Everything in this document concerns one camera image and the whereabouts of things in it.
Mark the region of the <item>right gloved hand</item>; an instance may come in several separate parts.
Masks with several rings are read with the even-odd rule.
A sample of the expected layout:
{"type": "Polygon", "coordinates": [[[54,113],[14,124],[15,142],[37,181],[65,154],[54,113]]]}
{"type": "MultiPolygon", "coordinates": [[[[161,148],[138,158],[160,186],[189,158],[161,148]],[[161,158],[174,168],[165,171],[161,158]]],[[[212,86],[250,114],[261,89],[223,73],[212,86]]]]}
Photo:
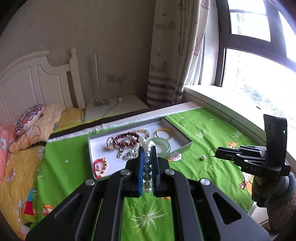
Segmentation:
{"type": "Polygon", "coordinates": [[[295,176],[280,176],[276,179],[255,177],[252,184],[252,200],[258,207],[267,208],[271,233],[284,230],[295,212],[295,176]]]}

